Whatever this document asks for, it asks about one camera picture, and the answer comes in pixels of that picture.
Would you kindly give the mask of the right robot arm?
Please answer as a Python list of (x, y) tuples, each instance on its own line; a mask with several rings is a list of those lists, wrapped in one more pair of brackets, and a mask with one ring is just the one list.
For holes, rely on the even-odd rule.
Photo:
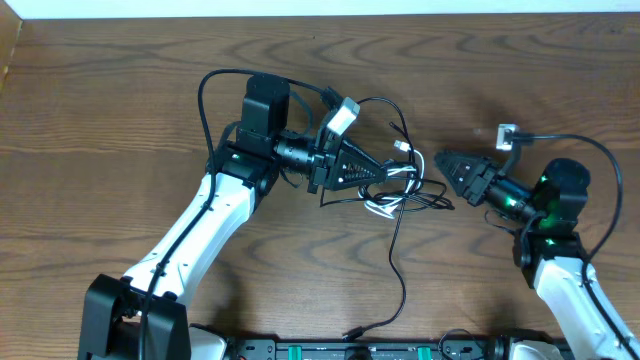
[(590, 184), (582, 164), (554, 159), (532, 187), (488, 157), (442, 151), (435, 165), (470, 205), (487, 203), (520, 223), (514, 264), (554, 315), (575, 358), (638, 358), (639, 341), (602, 291), (575, 229)]

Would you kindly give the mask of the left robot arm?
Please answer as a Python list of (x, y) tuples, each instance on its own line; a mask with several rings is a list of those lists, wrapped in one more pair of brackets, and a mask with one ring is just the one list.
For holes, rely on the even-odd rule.
[(222, 336), (187, 320), (200, 281), (233, 233), (285, 171), (311, 193), (383, 182), (381, 163), (345, 133), (359, 104), (332, 88), (318, 93), (328, 112), (310, 137), (287, 130), (292, 79), (251, 71), (241, 118), (229, 124), (201, 185), (160, 242), (120, 278), (99, 275), (88, 288), (79, 338), (81, 359), (222, 359)]

